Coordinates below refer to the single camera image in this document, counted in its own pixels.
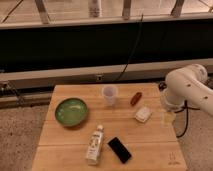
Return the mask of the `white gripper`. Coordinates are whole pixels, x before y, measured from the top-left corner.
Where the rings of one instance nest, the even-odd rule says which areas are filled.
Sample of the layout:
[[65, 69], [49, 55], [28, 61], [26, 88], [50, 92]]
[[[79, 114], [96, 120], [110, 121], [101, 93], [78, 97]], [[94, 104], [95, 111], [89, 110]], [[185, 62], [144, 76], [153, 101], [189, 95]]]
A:
[[161, 93], [161, 104], [167, 111], [178, 111], [184, 105], [184, 99], [171, 90], [165, 89]]

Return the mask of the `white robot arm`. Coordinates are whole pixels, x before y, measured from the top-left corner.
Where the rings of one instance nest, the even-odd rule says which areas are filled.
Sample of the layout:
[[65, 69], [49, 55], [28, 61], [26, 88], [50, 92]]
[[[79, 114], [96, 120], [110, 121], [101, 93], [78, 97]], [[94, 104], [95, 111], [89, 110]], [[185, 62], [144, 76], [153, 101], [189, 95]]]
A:
[[187, 65], [169, 72], [165, 77], [167, 87], [160, 101], [167, 111], [177, 111], [187, 100], [213, 117], [213, 90], [205, 85], [208, 73], [200, 64]]

